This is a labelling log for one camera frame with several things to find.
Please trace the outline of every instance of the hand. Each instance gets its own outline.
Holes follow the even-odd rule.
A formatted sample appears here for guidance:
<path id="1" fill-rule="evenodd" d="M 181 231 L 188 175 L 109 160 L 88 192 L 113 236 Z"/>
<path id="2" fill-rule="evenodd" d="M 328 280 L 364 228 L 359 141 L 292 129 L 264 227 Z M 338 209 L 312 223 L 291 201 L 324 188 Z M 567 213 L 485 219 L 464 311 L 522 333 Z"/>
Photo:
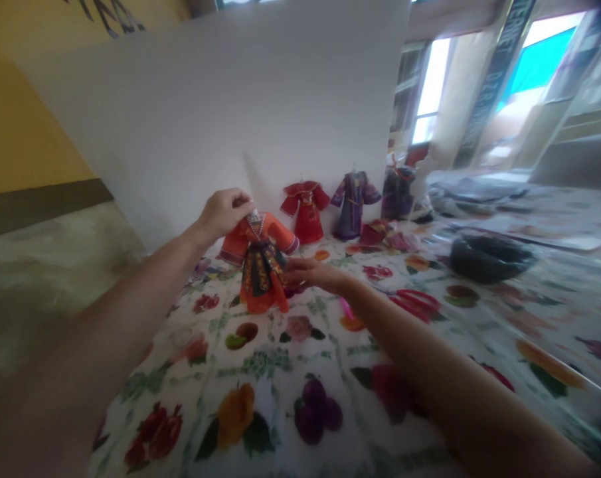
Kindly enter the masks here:
<path id="1" fill-rule="evenodd" d="M 256 208 L 252 197 L 240 188 L 217 191 L 207 200 L 201 217 L 192 225 L 207 247 L 226 236 Z"/>
<path id="2" fill-rule="evenodd" d="M 292 287 L 317 286 L 335 295 L 344 295 L 356 279 L 336 267 L 315 259 L 291 258 L 287 262 L 284 279 Z"/>

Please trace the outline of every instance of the floral tablecloth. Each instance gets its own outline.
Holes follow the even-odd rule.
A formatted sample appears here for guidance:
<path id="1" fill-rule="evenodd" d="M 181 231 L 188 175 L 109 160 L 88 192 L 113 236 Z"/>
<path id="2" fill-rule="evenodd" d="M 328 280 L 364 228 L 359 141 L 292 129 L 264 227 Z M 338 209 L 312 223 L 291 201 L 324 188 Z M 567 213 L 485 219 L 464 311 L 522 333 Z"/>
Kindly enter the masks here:
<path id="1" fill-rule="evenodd" d="M 524 201 L 537 220 L 585 210 L 601 230 L 601 193 L 532 188 Z M 300 255 L 436 297 L 429 327 L 601 463 L 601 251 L 535 246 L 535 267 L 484 287 L 448 269 L 448 223 L 419 226 L 415 254 L 326 239 Z M 288 314 L 249 315 L 240 278 L 216 259 L 199 265 L 108 408 L 90 476 L 464 474 L 337 297 L 311 288 Z"/>

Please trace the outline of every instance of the skirt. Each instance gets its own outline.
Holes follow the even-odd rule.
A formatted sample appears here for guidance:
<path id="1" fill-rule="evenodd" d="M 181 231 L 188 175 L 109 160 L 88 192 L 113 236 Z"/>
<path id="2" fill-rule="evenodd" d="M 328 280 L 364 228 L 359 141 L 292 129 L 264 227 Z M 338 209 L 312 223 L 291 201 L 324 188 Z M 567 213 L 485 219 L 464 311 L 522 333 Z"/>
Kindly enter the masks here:
<path id="1" fill-rule="evenodd" d="M 289 311 L 285 296 L 283 272 L 287 259 L 269 241 L 253 242 L 247 249 L 242 271 L 240 300 L 252 314 L 267 312 L 273 304 Z"/>

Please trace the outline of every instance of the orange doll dress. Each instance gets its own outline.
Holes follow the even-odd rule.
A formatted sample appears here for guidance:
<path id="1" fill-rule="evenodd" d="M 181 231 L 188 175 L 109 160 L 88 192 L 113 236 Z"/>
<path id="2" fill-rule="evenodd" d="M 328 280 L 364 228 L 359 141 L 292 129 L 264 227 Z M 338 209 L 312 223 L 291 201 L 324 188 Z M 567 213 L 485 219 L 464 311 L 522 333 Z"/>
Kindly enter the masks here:
<path id="1" fill-rule="evenodd" d="M 321 240 L 324 233 L 320 223 L 320 211 L 329 206 L 329 196 L 322 190 L 320 183 L 294 183 L 285 188 L 285 193 L 287 199 L 282 203 L 280 210 L 289 217 L 294 217 L 298 210 L 294 233 L 300 244 L 311 244 Z"/>
<path id="2" fill-rule="evenodd" d="M 275 303 L 281 312 L 289 311 L 282 278 L 287 259 L 282 253 L 291 256 L 299 244 L 298 238 L 267 212 L 247 216 L 225 237 L 220 258 L 243 266 L 240 301 L 250 313 L 265 313 Z"/>

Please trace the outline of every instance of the purple doll dress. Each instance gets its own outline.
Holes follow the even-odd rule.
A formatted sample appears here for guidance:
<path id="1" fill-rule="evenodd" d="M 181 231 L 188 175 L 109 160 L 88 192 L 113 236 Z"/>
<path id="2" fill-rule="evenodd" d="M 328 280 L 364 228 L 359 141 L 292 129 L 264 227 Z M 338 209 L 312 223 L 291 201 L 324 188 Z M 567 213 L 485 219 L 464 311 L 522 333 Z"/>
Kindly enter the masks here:
<path id="1" fill-rule="evenodd" d="M 380 193 L 371 184 L 364 171 L 347 173 L 337 191 L 331 198 L 331 204 L 342 206 L 338 227 L 333 233 L 340 240 L 355 239 L 362 231 L 362 206 L 375 204 L 382 199 Z"/>

